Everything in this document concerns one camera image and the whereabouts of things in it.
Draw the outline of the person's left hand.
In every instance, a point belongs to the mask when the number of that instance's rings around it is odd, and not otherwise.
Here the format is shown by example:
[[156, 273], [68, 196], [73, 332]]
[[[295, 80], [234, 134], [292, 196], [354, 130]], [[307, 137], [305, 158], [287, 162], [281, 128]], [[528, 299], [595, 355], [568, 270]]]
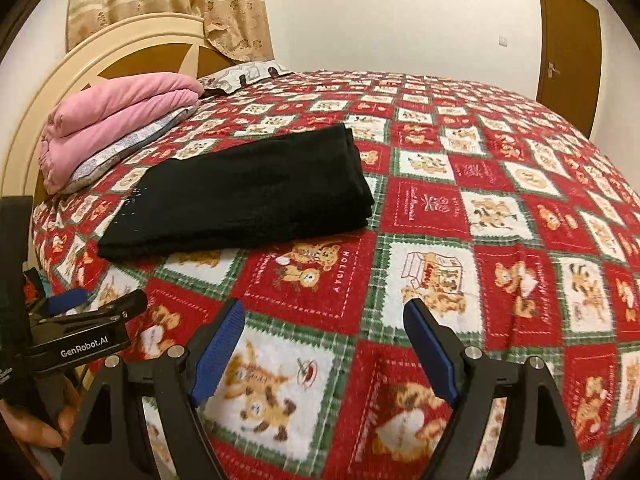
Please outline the person's left hand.
[[64, 378], [64, 405], [58, 414], [58, 429], [54, 429], [24, 408], [1, 401], [1, 415], [11, 434], [25, 444], [39, 445], [43, 448], [64, 448], [72, 432], [75, 418], [80, 408], [80, 395], [73, 384]]

